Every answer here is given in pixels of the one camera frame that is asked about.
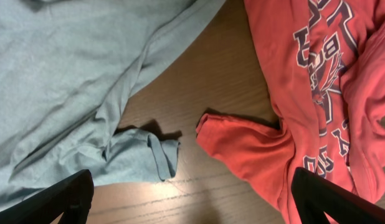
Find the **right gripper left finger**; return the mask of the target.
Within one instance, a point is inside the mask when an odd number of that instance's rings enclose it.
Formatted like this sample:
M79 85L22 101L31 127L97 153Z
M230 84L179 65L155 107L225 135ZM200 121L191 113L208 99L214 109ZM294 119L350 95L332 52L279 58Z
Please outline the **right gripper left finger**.
M0 212L0 223L59 223L85 224L92 206L94 185L91 172L83 169Z

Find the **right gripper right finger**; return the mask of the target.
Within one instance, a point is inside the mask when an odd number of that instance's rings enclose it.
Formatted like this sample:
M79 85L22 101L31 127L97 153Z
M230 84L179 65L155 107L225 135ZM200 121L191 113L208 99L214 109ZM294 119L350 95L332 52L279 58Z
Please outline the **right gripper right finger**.
M302 167L291 190L302 223L385 223L385 209Z

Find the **light blue t-shirt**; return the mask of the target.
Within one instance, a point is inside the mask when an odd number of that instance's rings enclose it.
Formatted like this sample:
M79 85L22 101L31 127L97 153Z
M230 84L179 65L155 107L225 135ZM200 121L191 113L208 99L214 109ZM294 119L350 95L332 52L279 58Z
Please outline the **light blue t-shirt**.
M222 1L0 1L0 212L88 169L95 185L176 175L177 140L117 132Z

